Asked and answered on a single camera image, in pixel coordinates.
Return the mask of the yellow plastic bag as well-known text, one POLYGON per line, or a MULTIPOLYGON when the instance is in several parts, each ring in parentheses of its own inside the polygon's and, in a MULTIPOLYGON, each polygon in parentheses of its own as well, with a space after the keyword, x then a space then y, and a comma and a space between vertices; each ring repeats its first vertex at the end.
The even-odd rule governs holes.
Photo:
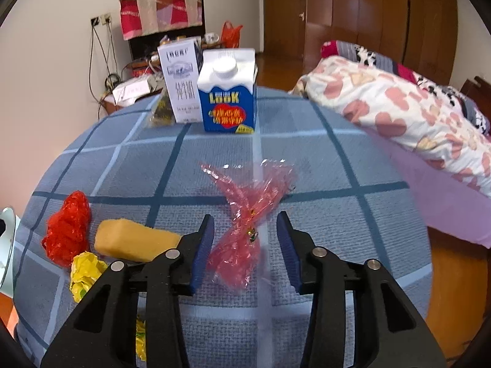
MULTIPOLYGON (((107 268, 108 264, 94 253, 83 252, 73 258, 70 291, 74 302, 79 303, 84 298, 107 268)), ((136 329, 136 354, 140 361, 146 362, 146 324, 139 316, 136 329)))

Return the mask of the pink transparent plastic bag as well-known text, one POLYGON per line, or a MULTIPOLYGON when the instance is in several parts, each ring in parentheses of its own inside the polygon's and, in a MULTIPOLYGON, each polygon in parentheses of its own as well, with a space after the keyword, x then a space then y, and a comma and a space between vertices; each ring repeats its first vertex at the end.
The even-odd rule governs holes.
POLYGON ((231 226, 212 248, 207 268, 215 282, 244 291, 260 260, 259 226, 293 190, 294 166, 283 159, 264 159, 221 168, 202 164, 201 170, 226 198, 231 212, 231 226))

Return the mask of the black white pillow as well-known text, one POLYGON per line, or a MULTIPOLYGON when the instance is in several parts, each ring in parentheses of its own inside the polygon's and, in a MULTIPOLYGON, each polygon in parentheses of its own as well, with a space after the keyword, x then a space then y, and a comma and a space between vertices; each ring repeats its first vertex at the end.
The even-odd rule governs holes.
POLYGON ((452 86, 441 86, 416 71, 393 61, 388 56, 369 51, 367 48, 354 43, 336 40, 324 42, 320 48, 320 56, 322 58, 342 56, 349 61, 358 62, 367 67, 376 67, 406 79, 406 81, 414 83, 440 99, 441 102, 450 105, 453 110, 460 112, 482 135, 490 137, 489 118, 478 109, 474 100, 452 86))

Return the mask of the white box on cabinet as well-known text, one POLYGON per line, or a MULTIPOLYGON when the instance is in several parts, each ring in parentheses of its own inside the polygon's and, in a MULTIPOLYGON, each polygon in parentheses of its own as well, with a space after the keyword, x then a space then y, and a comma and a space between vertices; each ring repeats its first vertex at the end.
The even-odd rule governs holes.
POLYGON ((153 92, 155 78, 152 75, 144 75, 132 78, 116 86, 112 91, 114 104, 122 107, 133 105, 136 100, 153 92))

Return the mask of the wooden tv cabinet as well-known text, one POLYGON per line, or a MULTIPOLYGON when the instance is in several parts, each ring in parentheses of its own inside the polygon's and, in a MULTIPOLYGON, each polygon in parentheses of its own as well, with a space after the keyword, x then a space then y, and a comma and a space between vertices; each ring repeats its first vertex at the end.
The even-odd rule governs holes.
POLYGON ((160 44, 157 59, 148 61, 143 74, 118 83, 105 105, 122 109, 144 96, 164 91, 178 121, 197 121, 197 78, 203 62, 204 43, 198 36, 160 44))

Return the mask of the yellow sponge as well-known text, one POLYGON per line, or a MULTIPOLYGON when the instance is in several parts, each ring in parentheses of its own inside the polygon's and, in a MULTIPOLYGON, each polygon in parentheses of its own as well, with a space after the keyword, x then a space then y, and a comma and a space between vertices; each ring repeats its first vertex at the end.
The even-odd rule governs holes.
POLYGON ((149 228, 129 219, 103 220, 95 235, 94 248, 104 256, 148 263, 176 248, 181 236, 167 230, 149 228))

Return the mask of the orange plastic bag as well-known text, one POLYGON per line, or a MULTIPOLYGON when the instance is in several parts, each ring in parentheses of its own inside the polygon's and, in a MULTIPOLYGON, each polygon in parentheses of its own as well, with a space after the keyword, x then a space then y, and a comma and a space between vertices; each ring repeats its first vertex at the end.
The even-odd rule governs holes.
POLYGON ((238 48, 240 46, 242 25, 234 27, 230 21, 225 21, 221 31, 221 42, 224 48, 238 48))

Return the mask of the light blue enamel basin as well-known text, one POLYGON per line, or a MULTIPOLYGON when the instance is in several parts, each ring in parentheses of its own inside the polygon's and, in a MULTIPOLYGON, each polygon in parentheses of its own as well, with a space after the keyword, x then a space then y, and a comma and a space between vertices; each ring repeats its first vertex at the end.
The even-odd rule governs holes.
POLYGON ((0 281, 1 294, 13 298, 13 252, 20 218, 12 207, 5 207, 0 214, 0 281))

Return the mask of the heart pattern quilt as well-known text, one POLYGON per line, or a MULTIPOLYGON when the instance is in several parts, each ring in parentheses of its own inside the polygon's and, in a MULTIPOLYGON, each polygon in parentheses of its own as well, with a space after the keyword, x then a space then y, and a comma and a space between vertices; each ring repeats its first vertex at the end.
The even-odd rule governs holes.
POLYGON ((327 107, 490 195, 490 142, 450 105, 412 82, 341 56, 319 61, 292 94, 327 107))

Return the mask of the white mug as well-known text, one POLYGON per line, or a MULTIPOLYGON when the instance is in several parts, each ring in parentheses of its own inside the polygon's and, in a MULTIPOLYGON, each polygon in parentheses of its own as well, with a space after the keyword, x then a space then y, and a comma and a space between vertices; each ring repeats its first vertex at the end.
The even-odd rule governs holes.
POLYGON ((220 35, 217 33, 206 33, 204 35, 205 44, 211 45, 220 42, 220 35))

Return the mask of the pink bed sheet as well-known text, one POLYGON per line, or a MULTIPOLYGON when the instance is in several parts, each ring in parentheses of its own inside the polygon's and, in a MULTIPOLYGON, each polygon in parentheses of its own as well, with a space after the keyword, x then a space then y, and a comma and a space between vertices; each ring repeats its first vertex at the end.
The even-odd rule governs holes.
POLYGON ((366 133, 389 157, 403 180, 409 184, 423 221, 427 226, 455 238, 486 248, 491 244, 490 199, 438 171, 417 154, 391 140, 366 133))

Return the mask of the red plastic bag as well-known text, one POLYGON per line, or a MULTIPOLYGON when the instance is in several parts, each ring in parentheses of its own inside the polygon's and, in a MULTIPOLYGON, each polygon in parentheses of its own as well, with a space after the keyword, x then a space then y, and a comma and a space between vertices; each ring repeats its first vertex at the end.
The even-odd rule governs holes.
POLYGON ((78 254, 90 250, 90 222, 87 196, 76 190, 65 198, 60 210, 48 218, 46 236, 41 241, 47 257, 58 266, 70 268, 78 254))

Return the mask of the wall power outlet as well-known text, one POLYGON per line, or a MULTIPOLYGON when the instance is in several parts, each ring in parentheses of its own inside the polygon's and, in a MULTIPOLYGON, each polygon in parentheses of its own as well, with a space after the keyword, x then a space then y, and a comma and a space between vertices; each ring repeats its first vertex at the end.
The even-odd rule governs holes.
POLYGON ((98 25, 110 25, 111 24, 111 14, 105 13, 103 15, 100 15, 98 17, 93 17, 91 19, 91 26, 94 28, 98 25))

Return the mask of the wooden wardrobe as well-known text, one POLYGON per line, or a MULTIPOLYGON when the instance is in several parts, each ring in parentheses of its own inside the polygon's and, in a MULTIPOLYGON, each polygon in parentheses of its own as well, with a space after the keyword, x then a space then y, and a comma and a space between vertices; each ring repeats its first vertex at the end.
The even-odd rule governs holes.
POLYGON ((317 65, 324 42, 340 40, 447 84, 457 36, 457 0, 306 0, 303 59, 265 57, 290 87, 317 65))

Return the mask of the blue plaid tablecloth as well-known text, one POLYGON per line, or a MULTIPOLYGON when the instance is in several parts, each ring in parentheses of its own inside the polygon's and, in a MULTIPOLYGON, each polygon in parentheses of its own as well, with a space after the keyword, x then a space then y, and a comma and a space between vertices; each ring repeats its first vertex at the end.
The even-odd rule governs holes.
POLYGON ((185 235, 215 219, 218 260, 180 299, 193 367, 297 367, 311 297, 290 285, 276 235, 288 214, 315 244, 354 263, 379 260, 425 314, 429 239, 408 185, 386 155, 343 117, 283 91, 257 91, 252 134, 202 124, 152 125, 137 102, 83 132, 36 186, 17 230, 15 336, 39 364, 75 302, 70 273, 46 255, 48 219, 81 191, 88 239, 125 218, 185 235))

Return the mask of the pink patchwork cloth cover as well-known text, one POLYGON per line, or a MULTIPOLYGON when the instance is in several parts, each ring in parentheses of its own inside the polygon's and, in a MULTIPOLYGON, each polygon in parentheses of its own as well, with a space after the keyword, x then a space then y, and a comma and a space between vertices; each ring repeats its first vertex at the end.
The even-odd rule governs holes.
POLYGON ((203 25, 203 0, 119 0, 119 3, 125 41, 203 25))

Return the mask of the blue white LOOK carton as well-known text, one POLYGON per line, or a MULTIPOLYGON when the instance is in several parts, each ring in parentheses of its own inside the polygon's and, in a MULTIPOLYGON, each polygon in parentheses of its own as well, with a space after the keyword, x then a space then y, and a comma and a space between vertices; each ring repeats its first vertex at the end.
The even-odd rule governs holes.
POLYGON ((252 48, 203 52, 197 88, 206 132, 255 132, 256 76, 256 51, 252 48))

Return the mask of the wooden door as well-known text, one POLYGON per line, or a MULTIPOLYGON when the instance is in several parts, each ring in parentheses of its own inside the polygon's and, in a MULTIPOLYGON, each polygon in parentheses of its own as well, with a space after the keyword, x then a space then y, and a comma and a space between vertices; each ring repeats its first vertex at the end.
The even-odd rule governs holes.
POLYGON ((263 0, 264 53, 303 59, 306 0, 263 0))

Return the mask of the white tall milk carton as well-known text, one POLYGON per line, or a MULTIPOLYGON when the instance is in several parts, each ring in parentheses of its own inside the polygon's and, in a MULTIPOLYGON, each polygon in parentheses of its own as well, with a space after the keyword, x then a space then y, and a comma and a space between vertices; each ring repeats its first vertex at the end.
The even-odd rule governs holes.
POLYGON ((157 52, 176 122, 202 122, 197 88, 202 65, 200 38, 168 42, 160 45, 157 52))

